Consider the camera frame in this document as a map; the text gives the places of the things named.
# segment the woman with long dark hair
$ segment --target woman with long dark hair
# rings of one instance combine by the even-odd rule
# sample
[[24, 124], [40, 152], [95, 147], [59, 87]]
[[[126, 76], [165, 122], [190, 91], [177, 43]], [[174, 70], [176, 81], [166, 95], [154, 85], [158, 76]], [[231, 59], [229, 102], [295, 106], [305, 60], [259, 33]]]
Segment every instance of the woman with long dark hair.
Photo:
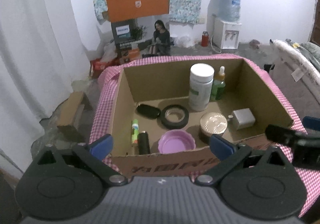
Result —
[[170, 33], [161, 20], [155, 22], [155, 32], [150, 47], [150, 54], [157, 54], [158, 52], [161, 56], [170, 56]]

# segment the beige lid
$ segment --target beige lid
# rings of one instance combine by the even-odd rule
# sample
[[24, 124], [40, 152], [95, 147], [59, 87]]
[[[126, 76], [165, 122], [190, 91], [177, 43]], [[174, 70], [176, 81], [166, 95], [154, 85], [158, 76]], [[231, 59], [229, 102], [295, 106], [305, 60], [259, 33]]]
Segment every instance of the beige lid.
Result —
[[227, 129], [227, 126], [227, 119], [218, 112], [206, 113], [200, 119], [201, 131], [206, 136], [212, 136], [212, 134], [223, 134]]

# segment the black cylinder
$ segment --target black cylinder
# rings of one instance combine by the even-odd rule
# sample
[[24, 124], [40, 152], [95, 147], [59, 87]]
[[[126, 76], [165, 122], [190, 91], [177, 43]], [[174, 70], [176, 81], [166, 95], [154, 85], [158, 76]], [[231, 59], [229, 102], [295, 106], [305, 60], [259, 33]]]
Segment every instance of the black cylinder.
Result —
[[138, 134], [138, 149], [139, 155], [150, 154], [149, 136], [147, 132], [142, 132]]

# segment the white power adapter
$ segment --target white power adapter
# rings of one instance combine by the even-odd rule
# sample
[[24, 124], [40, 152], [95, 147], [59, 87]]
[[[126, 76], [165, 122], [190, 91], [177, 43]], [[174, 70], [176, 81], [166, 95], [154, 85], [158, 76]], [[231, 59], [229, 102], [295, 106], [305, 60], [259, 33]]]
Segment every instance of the white power adapter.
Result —
[[251, 127], [256, 121], [249, 108], [234, 110], [228, 118], [232, 121], [236, 130]]

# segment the open cardboard box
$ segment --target open cardboard box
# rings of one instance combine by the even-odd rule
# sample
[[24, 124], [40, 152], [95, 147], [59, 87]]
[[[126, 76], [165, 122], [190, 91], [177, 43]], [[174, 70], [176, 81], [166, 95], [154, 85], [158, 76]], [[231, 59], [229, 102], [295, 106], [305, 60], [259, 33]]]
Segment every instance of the open cardboard box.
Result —
[[[202, 112], [192, 112], [188, 106], [190, 68], [195, 63], [211, 65], [215, 71], [225, 66], [226, 87], [221, 100], [210, 102]], [[184, 129], [196, 140], [196, 149], [175, 154], [159, 154], [158, 141], [167, 129], [158, 120], [136, 114], [137, 103], [163, 109], [180, 104], [189, 111], [189, 121]], [[223, 138], [230, 142], [244, 142], [255, 149], [266, 149], [270, 142], [264, 136], [268, 124], [290, 127], [293, 119], [243, 59], [187, 60], [156, 63], [125, 68], [119, 77], [113, 117], [109, 133], [114, 138], [112, 161], [127, 177], [186, 175], [207, 170], [219, 160], [198, 136], [200, 118], [207, 112], [220, 112], [224, 116], [233, 110], [250, 108], [256, 118], [254, 126], [236, 131], [230, 124]], [[131, 124], [139, 120], [139, 130], [148, 132], [151, 155], [138, 155], [131, 146]]]

